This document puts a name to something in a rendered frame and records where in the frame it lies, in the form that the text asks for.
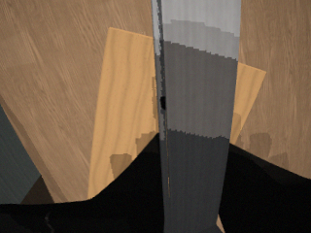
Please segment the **light wooden board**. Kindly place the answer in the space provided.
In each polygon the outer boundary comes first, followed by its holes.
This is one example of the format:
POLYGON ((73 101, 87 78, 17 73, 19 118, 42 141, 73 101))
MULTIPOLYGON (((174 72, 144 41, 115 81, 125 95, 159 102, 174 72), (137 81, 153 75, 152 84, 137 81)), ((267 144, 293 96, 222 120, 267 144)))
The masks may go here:
MULTIPOLYGON (((230 143, 236 144, 264 78, 265 71, 238 63, 230 143)), ((153 38, 109 27, 86 199, 96 197, 116 179, 158 132, 153 38)))

